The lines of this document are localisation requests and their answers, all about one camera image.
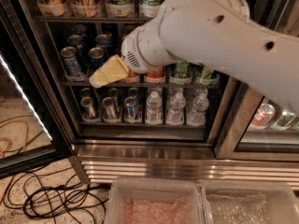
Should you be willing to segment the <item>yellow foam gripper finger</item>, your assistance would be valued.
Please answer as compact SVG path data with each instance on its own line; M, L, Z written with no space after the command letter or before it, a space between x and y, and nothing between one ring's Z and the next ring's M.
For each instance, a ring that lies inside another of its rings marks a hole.
M114 55L89 77L89 82L93 87L101 88L109 83L122 80L128 75L129 67L119 55Z

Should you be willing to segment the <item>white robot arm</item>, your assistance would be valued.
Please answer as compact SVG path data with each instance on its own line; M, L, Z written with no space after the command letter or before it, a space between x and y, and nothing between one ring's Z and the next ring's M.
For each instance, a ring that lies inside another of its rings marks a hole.
M234 77L299 113L299 39L252 21L238 0L165 0L89 78L95 88L178 61Z

